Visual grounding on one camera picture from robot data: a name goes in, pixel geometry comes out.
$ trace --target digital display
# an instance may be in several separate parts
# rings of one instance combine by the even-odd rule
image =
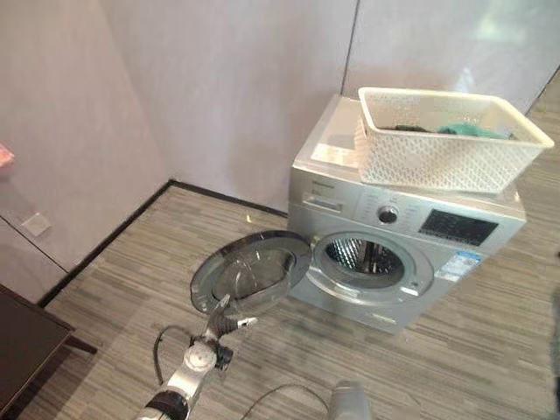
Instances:
[[[492,221],[432,210],[419,232],[478,247],[497,227]]]

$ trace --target table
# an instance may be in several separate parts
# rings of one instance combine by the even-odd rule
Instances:
[[[71,325],[0,285],[0,417],[63,345],[97,352],[73,332]]]

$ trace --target table leg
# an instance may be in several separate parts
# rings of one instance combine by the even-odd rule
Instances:
[[[78,337],[75,337],[73,335],[71,335],[70,337],[68,337],[66,339],[66,344],[67,346],[70,347],[74,347],[74,348],[78,348],[80,350],[83,350],[84,352],[88,352],[91,354],[96,354],[97,353],[97,348],[93,347],[91,344],[88,344],[87,342],[79,339]]]

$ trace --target front-loading washing machine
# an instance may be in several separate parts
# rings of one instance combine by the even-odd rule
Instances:
[[[396,333],[525,223],[512,185],[498,196],[365,185],[354,156],[360,103],[334,97],[293,163],[288,231],[211,255],[192,282],[208,312],[252,315],[286,294]]]

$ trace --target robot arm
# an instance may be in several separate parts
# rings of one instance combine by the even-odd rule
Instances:
[[[233,356],[232,350],[220,344],[220,338],[256,322],[256,318],[234,321],[224,317],[228,301],[229,295],[218,303],[204,333],[191,340],[181,365],[135,420],[186,420],[189,417],[207,375],[215,368],[225,370]],[[328,411],[329,420],[373,420],[366,393],[357,381],[337,384]]]
[[[226,295],[210,314],[206,330],[191,340],[183,362],[169,381],[151,398],[135,420],[186,420],[196,403],[207,375],[215,368],[225,370],[234,352],[220,344],[220,338],[249,326],[256,318],[234,321],[223,315]]]

